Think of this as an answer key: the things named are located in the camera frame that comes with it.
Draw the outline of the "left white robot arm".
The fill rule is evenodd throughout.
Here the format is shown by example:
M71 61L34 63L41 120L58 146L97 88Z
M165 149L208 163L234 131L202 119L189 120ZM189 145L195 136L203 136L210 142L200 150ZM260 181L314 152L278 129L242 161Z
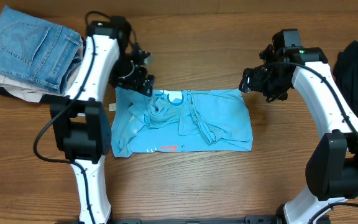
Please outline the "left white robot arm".
M80 200L77 223L112 223L104 173L111 128L103 99L108 85L150 96L150 52L140 48L125 17L86 22L86 48L74 84L50 104L57 147L73 169Z

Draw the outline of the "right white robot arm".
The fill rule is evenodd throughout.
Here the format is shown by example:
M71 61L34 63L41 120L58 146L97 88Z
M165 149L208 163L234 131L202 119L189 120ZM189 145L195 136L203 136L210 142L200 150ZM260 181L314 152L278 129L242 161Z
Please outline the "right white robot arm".
M276 48L259 53L264 62L243 72L239 89L261 92L271 103L286 100L295 89L306 103L319 133L319 143L306 164L306 186L276 215L251 215L247 222L330 223L336 206L356 207L358 197L358 117L352 112L320 48Z

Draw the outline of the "light blue printed t-shirt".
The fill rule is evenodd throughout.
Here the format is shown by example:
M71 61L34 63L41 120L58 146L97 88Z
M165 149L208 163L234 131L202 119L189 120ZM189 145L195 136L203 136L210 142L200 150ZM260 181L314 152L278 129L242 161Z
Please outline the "light blue printed t-shirt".
M134 153L252 150L249 111L239 90L116 89L112 151Z

